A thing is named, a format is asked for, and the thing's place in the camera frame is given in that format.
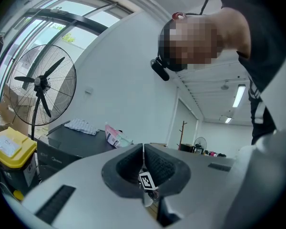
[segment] white ceiling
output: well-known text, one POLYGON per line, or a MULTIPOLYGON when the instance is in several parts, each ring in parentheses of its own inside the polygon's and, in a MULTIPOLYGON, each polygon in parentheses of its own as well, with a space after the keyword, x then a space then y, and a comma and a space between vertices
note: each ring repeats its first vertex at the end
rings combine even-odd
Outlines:
MULTIPOLYGON (((204 0, 154 0, 169 13, 176 11, 198 11, 204 0)), ((212 13, 221 8, 220 0, 209 0, 204 13, 212 13)), ((211 65, 198 66, 200 70, 187 70, 178 73, 185 86, 199 106, 204 120, 224 123, 232 117, 230 124, 251 125, 250 102, 248 100, 249 78, 245 68, 238 62, 235 51, 226 51, 211 65), (221 86, 229 80, 228 90, 221 86), (239 84, 247 88, 238 108, 232 108, 239 84)))

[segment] wooden coat rack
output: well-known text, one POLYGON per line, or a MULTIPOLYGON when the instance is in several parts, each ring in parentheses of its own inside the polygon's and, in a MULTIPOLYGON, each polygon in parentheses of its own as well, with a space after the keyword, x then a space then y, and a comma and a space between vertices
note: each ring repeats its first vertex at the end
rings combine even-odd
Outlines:
POLYGON ((178 147, 178 150, 180 150, 180 146, 181 146, 181 142, 182 142, 182 136, 183 136, 183 130, 184 130, 184 125, 185 124, 187 124, 187 122, 186 123, 184 123, 184 120, 183 120, 183 123, 182 123, 182 130, 179 130, 179 131, 181 131, 181 137, 180 137, 180 143, 179 143, 179 147, 178 147))

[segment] midea logo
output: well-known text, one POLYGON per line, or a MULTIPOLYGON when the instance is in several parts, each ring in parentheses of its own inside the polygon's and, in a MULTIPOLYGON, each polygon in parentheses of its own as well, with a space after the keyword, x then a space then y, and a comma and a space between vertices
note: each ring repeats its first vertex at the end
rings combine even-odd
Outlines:
POLYGON ((56 159, 56 158, 54 158, 54 157, 52 157, 52 160, 55 161, 55 162, 57 162, 57 163, 61 163, 60 160, 58 160, 58 159, 56 159))

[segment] fan blade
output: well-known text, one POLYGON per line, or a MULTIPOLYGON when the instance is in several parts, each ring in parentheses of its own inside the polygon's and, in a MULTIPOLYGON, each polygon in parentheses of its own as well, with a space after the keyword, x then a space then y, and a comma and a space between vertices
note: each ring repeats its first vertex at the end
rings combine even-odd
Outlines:
POLYGON ((51 118, 51 113, 50 113, 50 110, 48 108, 47 101, 43 95, 43 91, 42 91, 41 87, 38 87, 38 92, 39 92, 39 96, 40 96, 40 99, 42 102, 42 106, 43 106, 44 110, 47 112, 48 116, 51 118))
POLYGON ((58 67, 58 65, 60 65, 61 62, 62 62, 64 59, 65 59, 65 57, 62 57, 62 58, 59 59, 54 65, 52 65, 51 68, 48 69, 48 70, 46 71, 46 73, 43 75, 42 79, 45 79, 45 78, 47 78, 50 74, 52 74, 53 71, 56 70, 56 68, 58 67))
POLYGON ((30 78, 28 76, 16 76, 14 79, 26 83, 34 83, 35 81, 33 78, 30 78))

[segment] neck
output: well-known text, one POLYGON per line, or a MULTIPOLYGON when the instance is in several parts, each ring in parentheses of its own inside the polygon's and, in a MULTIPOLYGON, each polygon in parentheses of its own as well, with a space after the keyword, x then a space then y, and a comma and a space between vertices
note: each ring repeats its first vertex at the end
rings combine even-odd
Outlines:
POLYGON ((231 8, 223 8, 218 13, 207 16, 223 38, 224 49, 235 49, 250 56, 250 31, 244 16, 231 8))

